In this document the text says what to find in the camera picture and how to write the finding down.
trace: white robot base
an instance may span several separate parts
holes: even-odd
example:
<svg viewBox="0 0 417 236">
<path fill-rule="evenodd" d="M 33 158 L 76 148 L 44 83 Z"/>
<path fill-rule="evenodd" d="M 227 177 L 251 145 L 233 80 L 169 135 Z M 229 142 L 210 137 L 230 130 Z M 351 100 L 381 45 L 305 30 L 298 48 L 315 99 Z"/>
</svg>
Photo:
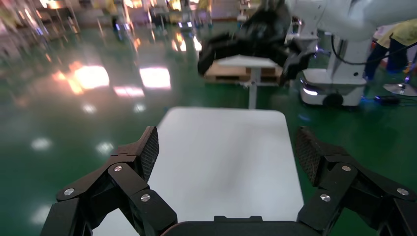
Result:
<svg viewBox="0 0 417 236">
<path fill-rule="evenodd" d="M 355 107 L 362 99 L 366 81 L 361 77 L 336 83 L 325 69 L 306 69 L 303 74 L 300 96 L 306 104 Z"/>
</svg>

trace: table leg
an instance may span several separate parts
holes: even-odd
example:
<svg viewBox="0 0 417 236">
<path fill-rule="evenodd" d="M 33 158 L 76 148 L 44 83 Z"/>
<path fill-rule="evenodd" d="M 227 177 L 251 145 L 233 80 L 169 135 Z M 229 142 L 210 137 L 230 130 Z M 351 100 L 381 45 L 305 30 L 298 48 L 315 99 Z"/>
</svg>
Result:
<svg viewBox="0 0 417 236">
<path fill-rule="evenodd" d="M 164 18 L 162 17 L 162 14 L 160 16 L 161 16 L 161 24 L 162 24 L 162 34 L 165 34 Z"/>
<path fill-rule="evenodd" d="M 71 1 L 66 0 L 65 2 L 66 2 L 67 5 L 69 5 L 69 9 L 71 11 L 73 21 L 75 22 L 75 26 L 77 27 L 77 33 L 79 33 L 80 32 L 80 26 L 78 25 L 77 17 L 75 17 L 75 12 L 74 12 L 74 9 L 72 8 Z"/>
<path fill-rule="evenodd" d="M 251 68 L 249 85 L 249 109 L 256 109 L 258 83 L 261 81 L 261 69 Z"/>
<path fill-rule="evenodd" d="M 100 28 L 101 37 L 104 37 L 103 29 L 101 28 L 100 20 L 98 18 L 97 18 L 97 24 L 98 24 L 98 27 Z"/>
<path fill-rule="evenodd" d="M 61 26 L 62 26 L 62 33 L 65 33 L 65 26 L 64 26 L 64 22 L 62 21 L 60 12 L 58 11 L 58 9 L 55 9 L 55 12 L 57 13 L 58 19 L 60 20 L 60 23 L 61 23 Z"/>
</svg>

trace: green epoxy floor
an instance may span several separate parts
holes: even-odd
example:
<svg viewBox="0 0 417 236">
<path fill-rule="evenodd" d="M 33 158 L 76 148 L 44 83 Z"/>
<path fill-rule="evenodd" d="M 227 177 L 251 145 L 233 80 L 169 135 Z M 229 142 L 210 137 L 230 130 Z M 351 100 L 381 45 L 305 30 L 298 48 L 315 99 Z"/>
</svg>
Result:
<svg viewBox="0 0 417 236">
<path fill-rule="evenodd" d="M 218 23 L 212 32 L 201 30 L 197 38 L 235 28 Z M 109 152 L 137 140 L 146 126 L 158 125 L 170 107 L 247 107 L 248 91 L 242 87 L 204 83 L 197 74 L 193 40 L 184 37 L 186 52 L 180 44 L 179 51 L 173 49 L 175 29 L 167 38 L 155 33 L 155 41 L 150 30 L 137 29 L 137 55 L 110 30 L 105 33 L 103 39 L 98 30 L 86 29 L 67 41 L 51 42 L 46 50 L 34 50 L 24 63 L 1 67 L 2 235 L 39 235 L 59 189 L 99 168 Z M 320 56 L 311 67 L 325 67 L 326 61 Z M 105 86 L 85 89 L 71 81 L 73 71 L 89 65 L 105 68 L 108 85 L 102 79 L 83 86 Z M 148 67 L 167 69 L 169 83 L 148 84 L 165 88 L 144 86 L 138 68 Z M 382 84 L 396 81 L 382 69 L 377 75 L 368 96 L 388 94 Z M 260 88 L 258 108 L 283 112 L 292 138 L 298 126 L 310 126 L 320 139 L 344 146 L 362 165 L 417 190 L 413 139 L 417 107 L 373 103 L 362 103 L 356 111 L 309 107 L 300 103 L 298 85 L 294 81 L 289 88 Z M 298 170 L 307 199 L 314 188 L 299 166 Z M 346 210 L 331 235 L 375 234 Z"/>
</svg>

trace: blue pants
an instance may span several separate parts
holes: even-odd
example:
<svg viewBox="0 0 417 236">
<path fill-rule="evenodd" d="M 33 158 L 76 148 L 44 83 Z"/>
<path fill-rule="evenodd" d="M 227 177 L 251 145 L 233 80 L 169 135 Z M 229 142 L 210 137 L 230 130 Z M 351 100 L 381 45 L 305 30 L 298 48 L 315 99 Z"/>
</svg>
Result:
<svg viewBox="0 0 417 236">
<path fill-rule="evenodd" d="M 113 27 L 113 31 L 117 32 L 117 16 L 112 16 L 112 27 Z"/>
<path fill-rule="evenodd" d="M 384 48 L 383 46 L 377 43 L 375 45 L 374 50 L 371 52 L 371 55 L 369 55 L 367 61 L 372 61 L 372 60 L 381 58 L 385 56 L 387 52 L 393 53 L 404 47 L 405 45 L 399 43 L 395 39 L 391 39 L 388 49 Z M 369 80 L 372 80 L 374 78 L 375 72 L 380 63 L 381 63 L 381 60 L 378 60 L 378 61 L 369 63 L 365 66 L 365 76 L 368 77 Z M 403 50 L 401 52 L 398 52 L 388 57 L 387 71 L 389 73 L 398 73 L 399 71 L 402 71 L 407 65 L 408 65 L 407 50 Z"/>
</svg>

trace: yellow shirt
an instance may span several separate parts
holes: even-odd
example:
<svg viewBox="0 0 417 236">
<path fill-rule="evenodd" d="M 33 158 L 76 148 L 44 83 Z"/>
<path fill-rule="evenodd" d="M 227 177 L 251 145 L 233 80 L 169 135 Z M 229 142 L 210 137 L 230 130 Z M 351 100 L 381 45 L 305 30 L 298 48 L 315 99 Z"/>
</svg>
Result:
<svg viewBox="0 0 417 236">
<path fill-rule="evenodd" d="M 197 4 L 198 9 L 208 9 L 209 0 L 199 0 Z"/>
<path fill-rule="evenodd" d="M 388 30 L 377 43 L 385 48 L 389 48 L 391 38 L 405 46 L 417 42 L 417 19 L 404 21 L 395 25 L 392 29 Z"/>
<path fill-rule="evenodd" d="M 106 9 L 112 15 L 118 12 L 114 0 L 93 0 L 92 6 L 94 8 Z"/>
<path fill-rule="evenodd" d="M 417 19 L 404 21 L 396 25 L 392 38 L 405 46 L 417 42 Z"/>
<path fill-rule="evenodd" d="M 20 21 L 15 18 L 13 13 L 5 7 L 0 7 L 0 20 L 12 29 L 15 29 L 16 25 L 20 24 Z"/>
</svg>

